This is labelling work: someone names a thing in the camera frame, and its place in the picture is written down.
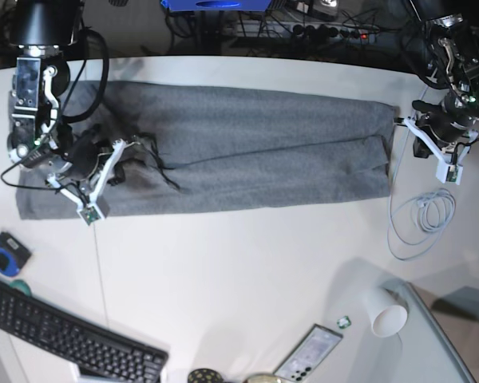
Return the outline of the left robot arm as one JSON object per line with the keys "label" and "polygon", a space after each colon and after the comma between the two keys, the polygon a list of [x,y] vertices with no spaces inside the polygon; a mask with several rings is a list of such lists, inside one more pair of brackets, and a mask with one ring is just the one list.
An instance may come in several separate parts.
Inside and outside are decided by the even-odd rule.
{"label": "left robot arm", "polygon": [[[419,79],[447,94],[438,104],[414,101],[420,117],[416,126],[440,151],[450,150],[450,163],[458,164],[471,143],[461,138],[479,121],[479,37],[453,1],[404,1],[410,20],[398,44],[407,65]],[[405,44],[422,41],[424,58],[436,72],[430,79],[423,65],[413,61]]]}

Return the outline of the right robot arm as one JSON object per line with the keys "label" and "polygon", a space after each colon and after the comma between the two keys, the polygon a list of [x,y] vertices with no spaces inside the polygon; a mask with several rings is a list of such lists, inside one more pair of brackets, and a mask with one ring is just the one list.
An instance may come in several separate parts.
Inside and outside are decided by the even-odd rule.
{"label": "right robot arm", "polygon": [[[12,168],[31,170],[61,161],[55,178],[80,183],[105,174],[112,157],[110,142],[97,140],[99,126],[73,134],[72,125],[89,119],[101,105],[108,82],[110,57],[105,39],[85,26],[83,1],[18,1],[13,9],[10,44],[19,50],[11,89]],[[79,80],[72,78],[65,51],[77,43],[97,42],[101,78],[90,106],[68,116],[65,110]]]}

